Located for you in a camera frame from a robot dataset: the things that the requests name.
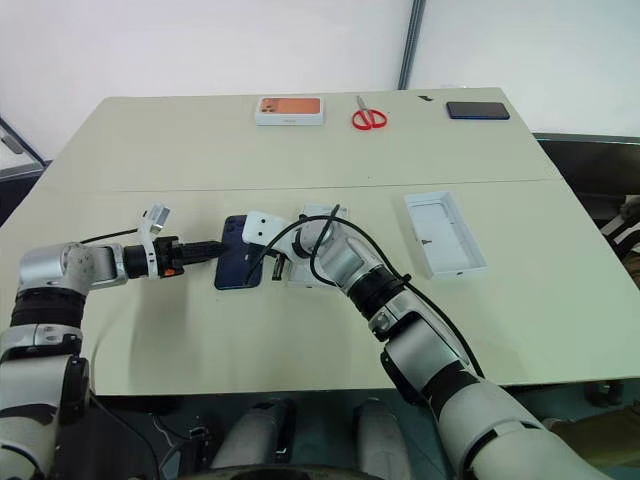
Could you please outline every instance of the phone box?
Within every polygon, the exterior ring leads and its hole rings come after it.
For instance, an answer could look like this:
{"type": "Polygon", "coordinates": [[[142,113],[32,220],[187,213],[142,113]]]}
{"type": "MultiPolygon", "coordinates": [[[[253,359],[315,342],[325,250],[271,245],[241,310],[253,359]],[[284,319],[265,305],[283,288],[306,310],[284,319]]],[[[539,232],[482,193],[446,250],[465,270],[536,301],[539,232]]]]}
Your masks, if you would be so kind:
{"type": "Polygon", "coordinates": [[[257,125],[322,125],[322,97],[260,97],[256,105],[257,125]]]}

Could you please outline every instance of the smartphone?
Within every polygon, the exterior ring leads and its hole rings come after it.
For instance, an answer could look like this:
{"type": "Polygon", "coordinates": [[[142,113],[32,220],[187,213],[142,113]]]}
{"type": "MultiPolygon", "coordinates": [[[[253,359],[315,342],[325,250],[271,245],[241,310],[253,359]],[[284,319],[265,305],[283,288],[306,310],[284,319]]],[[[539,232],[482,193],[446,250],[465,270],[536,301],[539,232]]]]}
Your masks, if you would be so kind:
{"type": "Polygon", "coordinates": [[[262,279],[260,263],[245,283],[249,269],[263,248],[262,245],[242,241],[242,229],[246,219],[246,215],[232,215],[224,222],[222,244],[227,250],[218,257],[216,277],[213,281],[218,290],[257,287],[262,279]]]}
{"type": "Polygon", "coordinates": [[[509,112],[499,102],[447,102],[449,117],[468,120],[509,120],[509,112]]]}

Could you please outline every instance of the small black object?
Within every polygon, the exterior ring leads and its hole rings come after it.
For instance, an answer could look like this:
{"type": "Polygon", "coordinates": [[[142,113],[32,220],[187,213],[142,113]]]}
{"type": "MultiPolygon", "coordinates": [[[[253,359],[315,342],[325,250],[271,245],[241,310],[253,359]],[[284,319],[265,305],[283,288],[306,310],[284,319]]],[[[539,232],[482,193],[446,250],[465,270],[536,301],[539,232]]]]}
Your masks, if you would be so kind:
{"type": "Polygon", "coordinates": [[[623,390],[620,380],[589,382],[584,386],[584,396],[591,405],[607,408],[622,404],[623,390]]]}
{"type": "Polygon", "coordinates": [[[454,120],[509,120],[509,112],[500,102],[447,102],[454,120]]]}

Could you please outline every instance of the red scissors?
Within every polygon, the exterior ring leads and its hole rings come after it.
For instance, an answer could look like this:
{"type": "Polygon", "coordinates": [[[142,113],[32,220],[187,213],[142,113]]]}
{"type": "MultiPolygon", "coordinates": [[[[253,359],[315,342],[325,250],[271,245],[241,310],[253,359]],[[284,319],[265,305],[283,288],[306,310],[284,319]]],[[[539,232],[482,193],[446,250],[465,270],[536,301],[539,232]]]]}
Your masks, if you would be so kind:
{"type": "Polygon", "coordinates": [[[367,108],[360,95],[356,97],[356,100],[360,110],[351,117],[351,123],[354,127],[358,130],[371,130],[372,128],[382,128],[387,124],[387,116],[384,113],[367,108]]]}

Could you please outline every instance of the black cable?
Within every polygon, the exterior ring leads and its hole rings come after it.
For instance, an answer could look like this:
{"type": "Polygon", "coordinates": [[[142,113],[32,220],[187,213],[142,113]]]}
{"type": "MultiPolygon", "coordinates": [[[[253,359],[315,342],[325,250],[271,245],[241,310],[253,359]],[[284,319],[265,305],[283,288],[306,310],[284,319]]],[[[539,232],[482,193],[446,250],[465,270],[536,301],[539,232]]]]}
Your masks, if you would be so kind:
{"type": "Polygon", "coordinates": [[[331,226],[331,222],[333,222],[333,219],[335,218],[336,214],[338,213],[338,210],[340,210],[340,204],[339,203],[336,204],[335,207],[333,207],[333,210],[331,210],[331,213],[329,214],[329,219],[326,222],[324,222],[324,227],[322,227],[322,231],[320,232],[320,235],[318,236],[318,239],[316,240],[316,243],[313,245],[313,249],[311,250],[311,257],[309,258],[309,268],[311,269],[311,273],[316,278],[316,280],[318,280],[319,282],[324,283],[325,285],[330,285],[332,287],[336,287],[337,285],[334,282],[332,282],[331,280],[327,280],[326,278],[323,278],[318,274],[318,271],[316,270],[316,256],[318,255],[318,249],[320,248],[320,244],[322,243],[322,239],[324,238],[324,236],[329,231],[329,227],[331,226]]]}
{"type": "Polygon", "coordinates": [[[97,242],[98,240],[104,240],[105,238],[121,237],[122,235],[130,235],[132,233],[136,233],[137,231],[137,228],[132,228],[131,230],[122,230],[121,232],[107,233],[106,235],[100,235],[99,237],[87,238],[86,240],[82,240],[80,243],[91,243],[97,242]]]}
{"type": "Polygon", "coordinates": [[[93,390],[89,390],[89,397],[91,398],[91,401],[93,402],[93,404],[96,407],[98,407],[100,410],[102,410],[105,414],[107,414],[108,417],[114,420],[117,424],[119,424],[125,430],[129,430],[131,433],[133,433],[136,437],[138,437],[140,440],[144,442],[144,444],[147,446],[147,449],[149,450],[149,454],[153,459],[153,469],[155,473],[155,478],[156,480],[161,480],[162,477],[160,476],[160,464],[158,463],[158,456],[156,455],[156,452],[153,450],[153,447],[151,446],[151,443],[149,442],[149,440],[147,440],[145,436],[142,435],[142,433],[140,433],[138,430],[136,430],[131,424],[127,423],[122,417],[120,417],[118,414],[116,414],[115,412],[112,412],[110,409],[104,406],[104,404],[100,400],[98,400],[98,397],[93,392],[93,390]]]}
{"type": "Polygon", "coordinates": [[[0,445],[0,448],[17,453],[21,457],[25,458],[33,466],[33,476],[31,478],[44,478],[44,474],[42,473],[42,470],[40,470],[38,462],[29,452],[21,448],[14,447],[13,445],[0,445]]]}
{"type": "Polygon", "coordinates": [[[462,336],[462,333],[460,332],[460,330],[458,330],[458,327],[456,327],[454,325],[454,323],[447,316],[447,314],[444,313],[444,311],[440,307],[438,307],[438,305],[436,305],[433,302],[433,300],[431,300],[429,297],[427,297],[427,295],[422,293],[417,287],[415,287],[413,284],[410,283],[410,280],[411,280],[411,276],[410,275],[401,275],[400,272],[398,272],[398,270],[396,270],[396,268],[393,266],[393,264],[391,263],[389,258],[385,255],[385,253],[382,251],[380,246],[375,242],[375,240],[367,232],[362,230],[357,225],[349,222],[348,220],[345,220],[344,218],[332,217],[330,215],[314,215],[314,216],[311,216],[311,217],[305,217],[305,218],[302,218],[300,220],[297,220],[297,221],[293,222],[291,225],[285,227],[284,229],[282,229],[282,231],[280,231],[280,233],[278,233],[275,237],[273,237],[273,239],[262,249],[262,252],[260,252],[260,255],[258,255],[258,258],[254,261],[253,265],[249,269],[249,273],[245,276],[245,283],[246,283],[248,278],[251,278],[251,275],[253,274],[255,269],[258,268],[258,265],[260,265],[260,262],[262,262],[262,260],[264,260],[264,257],[266,256],[267,252],[270,249],[272,249],[273,246],[282,237],[284,237],[287,233],[289,233],[291,230],[299,227],[300,225],[304,225],[305,223],[313,222],[313,221],[316,221],[316,220],[330,220],[332,222],[341,223],[343,225],[348,226],[349,228],[351,228],[355,232],[359,233],[373,247],[375,252],[380,257],[380,260],[382,260],[382,262],[389,269],[389,271],[393,274],[393,276],[396,277],[398,280],[400,280],[409,290],[411,290],[414,294],[416,294],[438,316],[440,316],[440,318],[442,318],[442,321],[444,321],[447,324],[447,326],[451,329],[451,331],[456,336],[458,341],[462,344],[462,348],[464,348],[464,351],[466,352],[467,356],[469,357],[469,361],[471,362],[471,365],[473,366],[474,370],[476,371],[476,374],[479,377],[484,378],[484,372],[482,371],[482,368],[480,368],[480,364],[478,363],[478,360],[476,359],[475,355],[473,354],[473,351],[471,351],[471,347],[469,346],[469,344],[467,343],[465,338],[462,336]]]}
{"type": "Polygon", "coordinates": [[[153,418],[155,418],[156,422],[158,422],[162,428],[164,428],[167,432],[169,432],[174,437],[179,438],[180,440],[186,440],[186,441],[190,440],[189,437],[185,437],[184,435],[180,435],[178,432],[176,432],[172,428],[169,428],[167,426],[167,424],[164,423],[164,421],[158,415],[153,415],[153,418]]]}

